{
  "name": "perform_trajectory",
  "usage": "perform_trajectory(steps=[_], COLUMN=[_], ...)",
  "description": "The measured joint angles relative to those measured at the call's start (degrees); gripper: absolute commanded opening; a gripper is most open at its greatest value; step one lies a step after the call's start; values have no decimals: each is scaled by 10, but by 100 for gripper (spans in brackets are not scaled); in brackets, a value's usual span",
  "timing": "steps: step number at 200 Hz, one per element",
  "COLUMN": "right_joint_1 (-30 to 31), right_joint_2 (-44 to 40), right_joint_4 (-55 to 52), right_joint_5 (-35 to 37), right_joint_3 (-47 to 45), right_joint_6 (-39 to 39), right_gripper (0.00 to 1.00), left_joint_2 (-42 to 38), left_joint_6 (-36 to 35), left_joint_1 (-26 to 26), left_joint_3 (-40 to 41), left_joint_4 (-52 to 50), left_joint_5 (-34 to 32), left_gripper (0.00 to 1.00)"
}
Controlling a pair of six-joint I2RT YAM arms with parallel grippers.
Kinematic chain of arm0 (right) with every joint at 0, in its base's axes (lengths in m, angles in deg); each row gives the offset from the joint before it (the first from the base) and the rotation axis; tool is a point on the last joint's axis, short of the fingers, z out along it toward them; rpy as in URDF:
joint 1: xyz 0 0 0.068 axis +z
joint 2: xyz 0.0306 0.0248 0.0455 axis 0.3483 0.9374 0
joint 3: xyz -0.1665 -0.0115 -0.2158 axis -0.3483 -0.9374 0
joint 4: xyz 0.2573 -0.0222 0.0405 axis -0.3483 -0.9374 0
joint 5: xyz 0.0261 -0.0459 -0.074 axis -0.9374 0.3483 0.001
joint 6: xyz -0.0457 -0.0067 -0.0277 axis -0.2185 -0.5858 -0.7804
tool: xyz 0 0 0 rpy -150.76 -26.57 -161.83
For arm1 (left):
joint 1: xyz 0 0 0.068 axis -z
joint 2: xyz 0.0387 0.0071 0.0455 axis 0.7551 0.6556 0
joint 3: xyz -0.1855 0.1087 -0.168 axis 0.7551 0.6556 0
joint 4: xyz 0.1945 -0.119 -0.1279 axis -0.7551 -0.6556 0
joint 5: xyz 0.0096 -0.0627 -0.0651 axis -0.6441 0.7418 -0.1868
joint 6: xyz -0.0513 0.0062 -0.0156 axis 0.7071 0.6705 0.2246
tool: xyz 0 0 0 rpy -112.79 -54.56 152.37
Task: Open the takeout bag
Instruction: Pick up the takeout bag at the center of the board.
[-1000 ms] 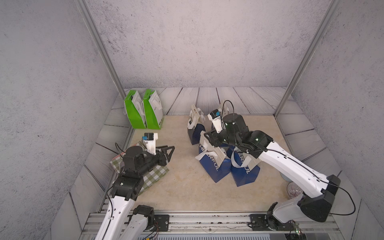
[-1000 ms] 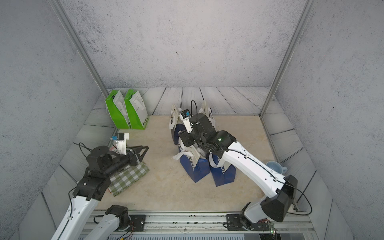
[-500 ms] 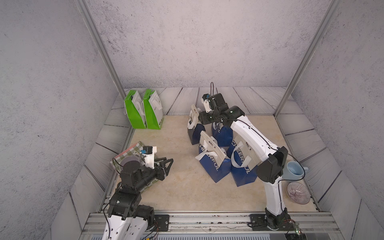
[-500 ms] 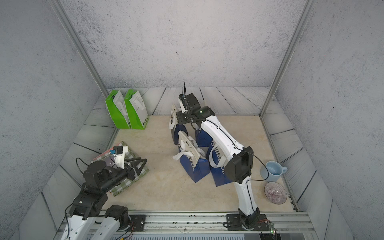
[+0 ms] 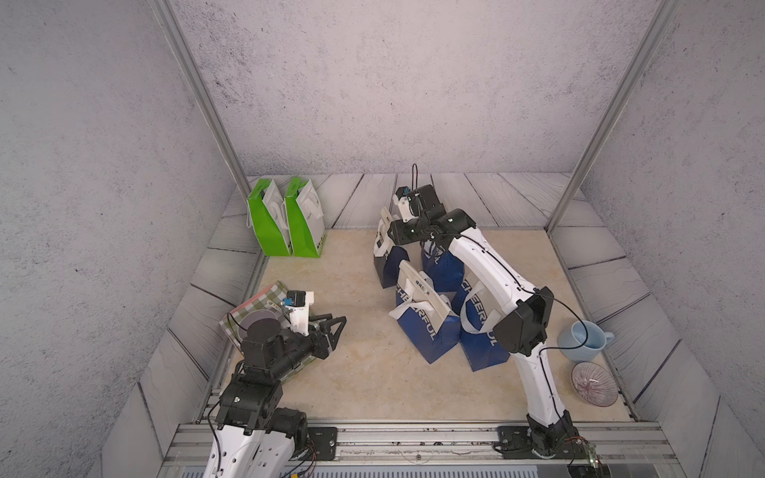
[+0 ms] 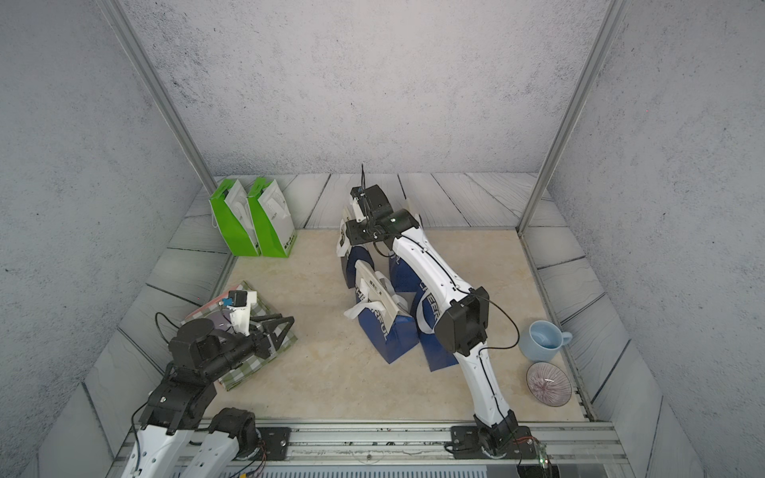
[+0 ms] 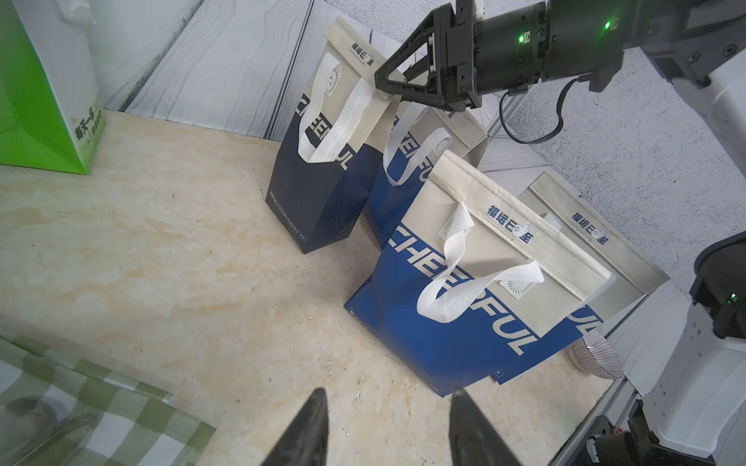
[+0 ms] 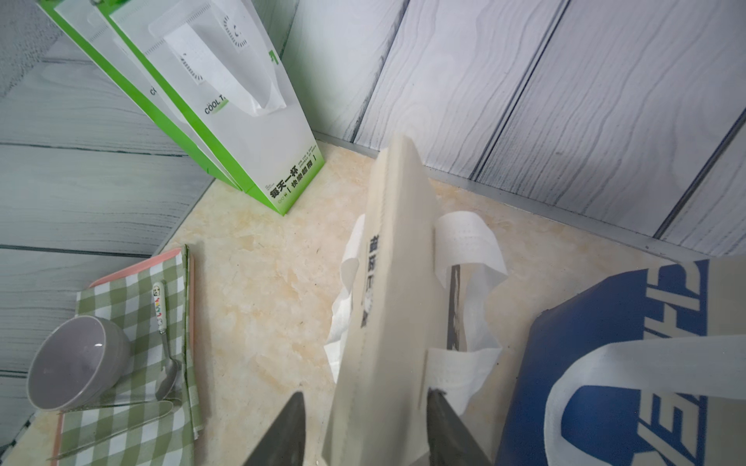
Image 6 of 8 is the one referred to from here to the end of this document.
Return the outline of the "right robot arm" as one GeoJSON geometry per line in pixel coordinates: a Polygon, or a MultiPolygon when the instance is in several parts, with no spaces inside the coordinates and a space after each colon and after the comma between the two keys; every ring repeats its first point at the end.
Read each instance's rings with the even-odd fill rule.
{"type": "Polygon", "coordinates": [[[488,293],[460,278],[430,244],[418,219],[404,208],[392,209],[378,185],[353,187],[350,205],[352,209],[344,212],[338,252],[382,242],[424,283],[436,304],[432,332],[440,346],[454,355],[468,384],[480,446],[489,456],[503,455],[525,434],[491,366],[488,293]]]}

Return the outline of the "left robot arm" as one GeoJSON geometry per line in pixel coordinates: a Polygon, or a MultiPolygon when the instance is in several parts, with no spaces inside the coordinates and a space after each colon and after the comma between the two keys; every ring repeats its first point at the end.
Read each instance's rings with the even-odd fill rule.
{"type": "Polygon", "coordinates": [[[124,476],[173,475],[197,432],[204,437],[183,469],[185,477],[258,477],[267,463],[285,460],[290,428],[262,427],[251,411],[227,407],[207,427],[200,424],[217,380],[250,358],[273,358],[293,324],[291,317],[265,316],[249,334],[225,332],[209,319],[182,325],[169,341],[173,359],[161,383],[131,418],[135,444],[124,476]]]}

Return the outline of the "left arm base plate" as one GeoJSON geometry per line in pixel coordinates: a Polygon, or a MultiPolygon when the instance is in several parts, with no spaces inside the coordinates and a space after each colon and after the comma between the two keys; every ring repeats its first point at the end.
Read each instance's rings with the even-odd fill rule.
{"type": "Polygon", "coordinates": [[[252,459],[256,462],[285,461],[291,433],[292,429],[288,426],[258,426],[258,441],[252,459]]]}

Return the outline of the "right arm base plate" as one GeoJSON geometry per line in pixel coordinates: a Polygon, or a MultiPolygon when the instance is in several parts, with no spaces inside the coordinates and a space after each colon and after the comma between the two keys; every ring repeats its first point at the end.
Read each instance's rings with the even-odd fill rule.
{"type": "Polygon", "coordinates": [[[456,425],[450,428],[450,441],[444,450],[455,459],[515,459],[532,460],[538,457],[536,439],[528,427],[519,426],[509,435],[494,436],[477,425],[456,425]]]}

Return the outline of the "green white takeout bag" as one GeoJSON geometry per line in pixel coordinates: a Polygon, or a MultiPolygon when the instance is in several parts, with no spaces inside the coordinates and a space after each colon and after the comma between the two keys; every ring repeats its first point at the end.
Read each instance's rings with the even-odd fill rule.
{"type": "Polygon", "coordinates": [[[260,254],[288,258],[296,240],[295,226],[285,196],[276,180],[257,177],[248,204],[260,254]]]}
{"type": "Polygon", "coordinates": [[[209,198],[214,224],[237,257],[261,255],[249,208],[248,193],[238,179],[223,179],[209,198]]]}

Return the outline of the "dark navy takeaway bag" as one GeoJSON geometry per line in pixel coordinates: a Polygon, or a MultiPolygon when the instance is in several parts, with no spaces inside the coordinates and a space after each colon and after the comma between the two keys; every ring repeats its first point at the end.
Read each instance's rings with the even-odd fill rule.
{"type": "Polygon", "coordinates": [[[350,212],[345,208],[340,224],[340,237],[336,247],[337,256],[341,259],[344,281],[349,289],[356,287],[356,264],[358,262],[366,262],[372,269],[375,268],[372,255],[366,247],[351,245],[346,227],[347,222],[351,219],[350,212]]]}

